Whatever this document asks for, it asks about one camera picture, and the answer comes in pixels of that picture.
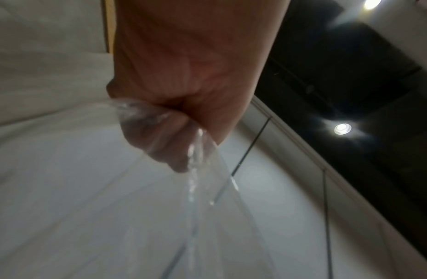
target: ceiling light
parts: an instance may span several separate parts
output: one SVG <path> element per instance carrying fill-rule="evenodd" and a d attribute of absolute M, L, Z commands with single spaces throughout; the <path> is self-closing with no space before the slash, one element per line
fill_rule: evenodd
<path fill-rule="evenodd" d="M 339 124 L 334 128 L 337 135 L 345 135 L 351 131 L 351 125 L 347 123 Z"/>
<path fill-rule="evenodd" d="M 365 1 L 365 4 L 364 4 L 364 8 L 365 8 L 366 10 L 372 10 L 372 9 L 376 8 L 376 7 L 377 7 L 377 5 L 379 5 L 379 3 L 380 3 L 381 1 L 382 1 L 382 0 L 366 0 L 366 1 Z"/>

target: dark ceiling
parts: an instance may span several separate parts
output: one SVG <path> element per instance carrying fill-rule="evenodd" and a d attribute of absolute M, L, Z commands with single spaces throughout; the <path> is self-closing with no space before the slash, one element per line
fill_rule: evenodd
<path fill-rule="evenodd" d="M 342 11 L 293 0 L 256 95 L 427 258 L 427 72 L 359 21 L 329 28 Z"/>

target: clear plastic bag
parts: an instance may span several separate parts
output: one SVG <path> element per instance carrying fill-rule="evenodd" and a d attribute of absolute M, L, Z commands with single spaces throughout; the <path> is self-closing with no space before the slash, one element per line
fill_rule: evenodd
<path fill-rule="evenodd" d="M 95 103 L 0 128 L 0 279 L 276 278 L 214 142 Z"/>

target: transparent plastic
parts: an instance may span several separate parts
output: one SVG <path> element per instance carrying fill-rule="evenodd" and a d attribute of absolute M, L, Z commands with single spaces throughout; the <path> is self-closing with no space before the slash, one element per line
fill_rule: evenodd
<path fill-rule="evenodd" d="M 0 128 L 0 279 L 277 278 L 209 135 L 110 101 Z"/>

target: plastic bag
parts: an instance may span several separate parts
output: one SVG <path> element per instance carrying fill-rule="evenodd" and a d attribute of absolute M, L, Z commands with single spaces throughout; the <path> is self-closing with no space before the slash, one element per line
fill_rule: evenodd
<path fill-rule="evenodd" d="M 0 279 L 275 278 L 214 142 L 133 101 L 0 128 Z"/>

